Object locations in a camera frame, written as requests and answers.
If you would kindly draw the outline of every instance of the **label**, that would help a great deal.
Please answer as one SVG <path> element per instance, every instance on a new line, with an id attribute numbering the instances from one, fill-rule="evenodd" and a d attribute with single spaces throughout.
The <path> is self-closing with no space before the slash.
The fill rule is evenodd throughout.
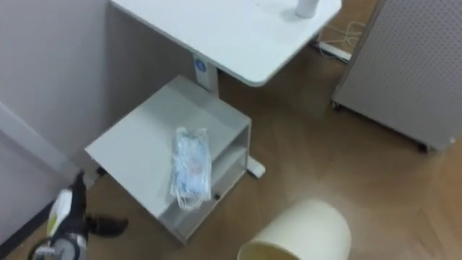
<path id="1" fill-rule="evenodd" d="M 201 71 L 201 72 L 205 72 L 207 70 L 206 66 L 205 66 L 205 63 L 203 61 L 201 61 L 200 59 L 196 59 L 194 61 L 194 63 L 196 64 L 196 68 Z"/>

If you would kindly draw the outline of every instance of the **baseboard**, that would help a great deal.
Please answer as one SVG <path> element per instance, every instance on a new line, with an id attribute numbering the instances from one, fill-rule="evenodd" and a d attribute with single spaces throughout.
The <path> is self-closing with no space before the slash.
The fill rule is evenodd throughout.
<path id="1" fill-rule="evenodd" d="M 99 176 L 104 176 L 107 173 L 106 170 L 101 167 L 99 167 L 96 172 Z M 0 259 L 5 259 L 14 249 L 21 246 L 30 235 L 47 221 L 53 203 L 54 201 L 47 204 L 39 213 L 0 245 Z"/>

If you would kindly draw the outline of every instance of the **white desk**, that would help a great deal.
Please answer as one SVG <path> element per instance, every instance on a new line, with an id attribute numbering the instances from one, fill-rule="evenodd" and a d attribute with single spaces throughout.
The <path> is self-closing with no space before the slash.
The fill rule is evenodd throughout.
<path id="1" fill-rule="evenodd" d="M 314 18 L 295 16 L 297 0 L 112 0 L 187 48 L 198 83 L 218 95 L 217 68 L 252 87 L 268 82 L 340 10 L 321 0 Z M 260 177 L 264 166 L 249 158 Z"/>

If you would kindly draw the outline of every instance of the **desk foot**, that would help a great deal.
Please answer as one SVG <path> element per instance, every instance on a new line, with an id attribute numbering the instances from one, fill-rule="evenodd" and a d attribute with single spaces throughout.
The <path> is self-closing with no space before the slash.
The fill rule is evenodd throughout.
<path id="1" fill-rule="evenodd" d="M 260 178 L 266 172 L 265 166 L 251 156 L 248 157 L 247 170 L 256 178 Z"/>

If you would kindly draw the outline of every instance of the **trash can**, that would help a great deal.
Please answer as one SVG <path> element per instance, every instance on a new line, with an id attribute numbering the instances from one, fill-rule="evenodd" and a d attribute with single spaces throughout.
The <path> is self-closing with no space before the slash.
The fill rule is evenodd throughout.
<path id="1" fill-rule="evenodd" d="M 241 247 L 237 260 L 347 260 L 351 244 L 344 217 L 310 199 L 280 214 Z"/>

